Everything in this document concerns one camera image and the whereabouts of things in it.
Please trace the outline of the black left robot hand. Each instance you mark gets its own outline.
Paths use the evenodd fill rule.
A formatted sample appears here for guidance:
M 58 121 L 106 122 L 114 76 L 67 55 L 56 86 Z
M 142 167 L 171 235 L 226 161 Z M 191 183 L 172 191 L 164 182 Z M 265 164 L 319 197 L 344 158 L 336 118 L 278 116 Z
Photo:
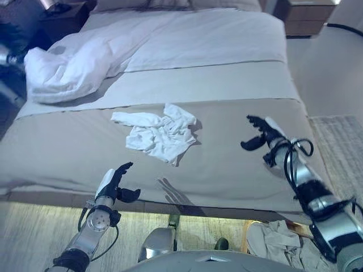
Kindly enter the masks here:
M 112 207 L 115 200 L 124 203 L 132 203 L 139 199 L 141 190 L 130 190 L 120 188 L 119 184 L 123 175 L 133 165 L 132 162 L 127 162 L 118 167 L 118 169 L 110 169 L 104 175 L 95 194 L 95 203 L 100 205 L 103 202 L 110 202 L 109 207 Z

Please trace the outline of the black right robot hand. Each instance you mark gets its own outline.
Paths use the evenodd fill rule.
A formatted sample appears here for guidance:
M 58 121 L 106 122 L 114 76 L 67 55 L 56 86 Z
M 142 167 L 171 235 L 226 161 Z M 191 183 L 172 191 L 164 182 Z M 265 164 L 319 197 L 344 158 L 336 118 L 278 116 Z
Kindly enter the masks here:
M 266 119 L 253 115 L 247 115 L 247 119 L 254 128 L 257 128 L 258 131 L 261 132 L 261 134 L 247 142 L 241 141 L 240 146 L 242 149 L 254 151 L 265 144 L 267 144 L 271 150 L 282 146 L 290 146 L 290 142 L 283 133 L 271 126 Z

